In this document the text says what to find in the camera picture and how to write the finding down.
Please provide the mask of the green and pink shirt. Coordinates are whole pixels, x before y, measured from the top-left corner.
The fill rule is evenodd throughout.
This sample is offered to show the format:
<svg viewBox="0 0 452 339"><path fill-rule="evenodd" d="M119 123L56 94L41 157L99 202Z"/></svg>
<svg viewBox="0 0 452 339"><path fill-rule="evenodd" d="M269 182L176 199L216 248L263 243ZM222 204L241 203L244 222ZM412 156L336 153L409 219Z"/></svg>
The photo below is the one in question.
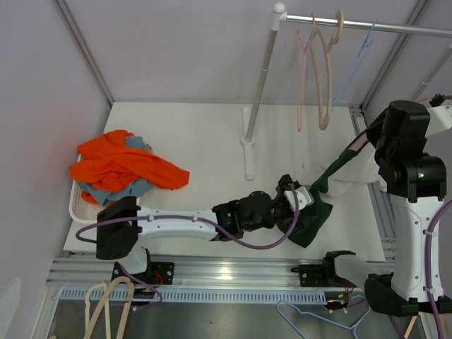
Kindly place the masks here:
<svg viewBox="0 0 452 339"><path fill-rule="evenodd" d="M355 185L379 180L379 166L374 159L375 145L385 118L386 113L380 113L364 130L369 143L359 153L346 147L329 166L317 167L319 177L308 188L314 203L299 213L297 225L288 237L291 242L307 248L331 216L331 199L342 196Z"/></svg>

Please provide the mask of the blue grey t shirt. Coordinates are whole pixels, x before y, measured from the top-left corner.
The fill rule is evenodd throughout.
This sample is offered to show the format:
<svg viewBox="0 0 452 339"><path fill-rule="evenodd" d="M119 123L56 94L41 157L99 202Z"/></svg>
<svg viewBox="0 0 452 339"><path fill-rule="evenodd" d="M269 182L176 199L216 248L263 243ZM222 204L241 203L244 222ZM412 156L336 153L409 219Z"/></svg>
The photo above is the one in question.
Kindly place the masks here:
<svg viewBox="0 0 452 339"><path fill-rule="evenodd" d="M118 201L119 199L126 197L126 196L133 196L136 198L141 197L145 193L147 193L151 187L152 184L147 181L146 179L139 178L139 179L120 179L119 177L113 177L113 185L119 185L120 190L117 189L98 189L93 186L93 184L88 183L82 183L78 182L78 185L80 186L82 191L87 191L89 193L95 194L95 193L106 193L109 194L108 199L115 201Z"/></svg>

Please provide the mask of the pink wire hanger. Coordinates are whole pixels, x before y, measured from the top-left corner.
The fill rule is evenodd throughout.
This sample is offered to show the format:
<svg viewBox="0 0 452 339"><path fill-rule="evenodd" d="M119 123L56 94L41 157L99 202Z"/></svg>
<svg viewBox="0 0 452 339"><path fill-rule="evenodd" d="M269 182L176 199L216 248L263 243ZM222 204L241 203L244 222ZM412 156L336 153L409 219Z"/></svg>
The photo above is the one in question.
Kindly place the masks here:
<svg viewBox="0 0 452 339"><path fill-rule="evenodd" d="M306 71L307 71L307 50L311 46L311 39L315 31L315 20L314 14L311 15L311 32L308 35L306 42L303 42L302 33L300 30L296 34L297 43L297 56L296 56L296 70L297 70L297 131L302 130L302 120L303 120L303 101L305 94L305 83L306 83Z"/></svg>

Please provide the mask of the orange t shirt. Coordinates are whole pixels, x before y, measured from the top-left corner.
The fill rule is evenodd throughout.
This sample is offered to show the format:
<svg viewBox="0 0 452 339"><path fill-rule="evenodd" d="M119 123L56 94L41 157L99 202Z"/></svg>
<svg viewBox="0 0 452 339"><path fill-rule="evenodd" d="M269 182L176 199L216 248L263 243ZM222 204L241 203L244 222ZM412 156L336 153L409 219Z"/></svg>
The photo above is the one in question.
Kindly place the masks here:
<svg viewBox="0 0 452 339"><path fill-rule="evenodd" d="M189 183L190 173L161 157L126 145L133 134L126 130L104 133L78 146L81 160L69 167L77 182L93 184L98 189L117 189L113 177L143 178L161 189L180 189Z"/></svg>
<svg viewBox="0 0 452 339"><path fill-rule="evenodd" d="M99 206L110 206L114 203L113 200L108 199L109 194L106 193L89 193L87 191L82 191L81 198L88 203L99 205Z"/></svg>

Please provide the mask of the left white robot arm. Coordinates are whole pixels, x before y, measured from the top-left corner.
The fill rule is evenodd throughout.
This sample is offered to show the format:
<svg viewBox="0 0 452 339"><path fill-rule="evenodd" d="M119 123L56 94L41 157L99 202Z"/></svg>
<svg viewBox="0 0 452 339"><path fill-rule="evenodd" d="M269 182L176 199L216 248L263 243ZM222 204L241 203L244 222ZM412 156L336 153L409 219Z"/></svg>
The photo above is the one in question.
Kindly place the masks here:
<svg viewBox="0 0 452 339"><path fill-rule="evenodd" d="M281 177L277 195L254 191L247 197L219 204L208 210L192 212L158 211L138 205L128 196L97 214L98 259L116 261L136 283L145 283L152 275L150 253L141 247L149 239L192 238L209 242L237 242L247 232L287 225L285 234L294 231L301 211L313 198L306 188Z"/></svg>

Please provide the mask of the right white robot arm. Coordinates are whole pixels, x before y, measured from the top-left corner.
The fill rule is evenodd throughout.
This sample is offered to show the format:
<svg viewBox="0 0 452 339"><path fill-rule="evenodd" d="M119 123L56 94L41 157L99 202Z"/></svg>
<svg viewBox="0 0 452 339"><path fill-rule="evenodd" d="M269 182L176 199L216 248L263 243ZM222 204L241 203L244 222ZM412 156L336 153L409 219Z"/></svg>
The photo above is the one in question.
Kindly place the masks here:
<svg viewBox="0 0 452 339"><path fill-rule="evenodd" d="M321 277L363 290L371 309L389 316L451 313L439 276L439 219L446 205L446 166L424 151L431 116L417 102L396 100L367 129L395 218L396 259L385 273L351 251L326 254Z"/></svg>

